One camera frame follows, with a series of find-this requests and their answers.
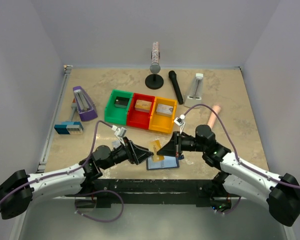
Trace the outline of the blue leather card holder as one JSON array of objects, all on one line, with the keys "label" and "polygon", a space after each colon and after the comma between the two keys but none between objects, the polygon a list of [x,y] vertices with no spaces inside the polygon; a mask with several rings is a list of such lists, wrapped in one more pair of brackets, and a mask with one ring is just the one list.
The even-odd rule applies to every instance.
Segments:
[{"label": "blue leather card holder", "polygon": [[176,169],[180,167],[179,161],[184,158],[184,155],[181,155],[178,158],[163,156],[163,160],[154,161],[153,157],[149,157],[146,161],[146,170]]}]

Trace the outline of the gold VIP credit card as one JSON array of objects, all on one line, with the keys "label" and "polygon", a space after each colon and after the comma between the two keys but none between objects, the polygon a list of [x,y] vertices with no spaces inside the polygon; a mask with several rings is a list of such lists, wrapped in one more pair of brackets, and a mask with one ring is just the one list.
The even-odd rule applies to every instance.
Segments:
[{"label": "gold VIP credit card", "polygon": [[161,149],[161,143],[159,140],[151,141],[148,144],[149,151],[153,153],[152,160],[154,162],[160,162],[165,159],[163,155],[158,155],[158,151]]}]

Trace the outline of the silver credit card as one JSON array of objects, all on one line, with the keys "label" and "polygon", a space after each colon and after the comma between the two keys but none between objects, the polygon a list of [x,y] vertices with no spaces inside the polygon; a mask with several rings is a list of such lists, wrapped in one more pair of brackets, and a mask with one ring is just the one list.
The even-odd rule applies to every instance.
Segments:
[{"label": "silver credit card", "polygon": [[113,141],[113,142],[112,142],[113,148],[117,148],[117,147],[119,147],[120,145],[121,145],[121,143],[120,143],[119,140],[116,140],[116,141]]}]

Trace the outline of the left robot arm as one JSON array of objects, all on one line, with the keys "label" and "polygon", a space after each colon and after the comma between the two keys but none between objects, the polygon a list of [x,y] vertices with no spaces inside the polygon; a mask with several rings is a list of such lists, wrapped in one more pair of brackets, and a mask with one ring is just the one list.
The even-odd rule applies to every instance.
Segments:
[{"label": "left robot arm", "polygon": [[85,160],[47,173],[14,172],[0,185],[0,215],[8,220],[24,213],[31,203],[61,196],[88,196],[93,182],[107,170],[124,161],[139,165],[153,152],[134,144],[127,137],[116,148],[98,146]]}]

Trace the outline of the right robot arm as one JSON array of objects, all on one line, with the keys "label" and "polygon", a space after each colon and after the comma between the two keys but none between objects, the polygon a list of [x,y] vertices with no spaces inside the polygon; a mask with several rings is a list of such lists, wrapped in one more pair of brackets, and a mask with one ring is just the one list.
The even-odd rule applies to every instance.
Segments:
[{"label": "right robot arm", "polygon": [[169,142],[157,151],[160,156],[178,157],[183,152],[200,152],[210,167],[218,169],[213,192],[234,194],[253,201],[284,226],[291,227],[300,215],[300,185],[289,174],[279,175],[245,161],[216,141],[208,125],[199,125],[195,135],[173,132]]}]

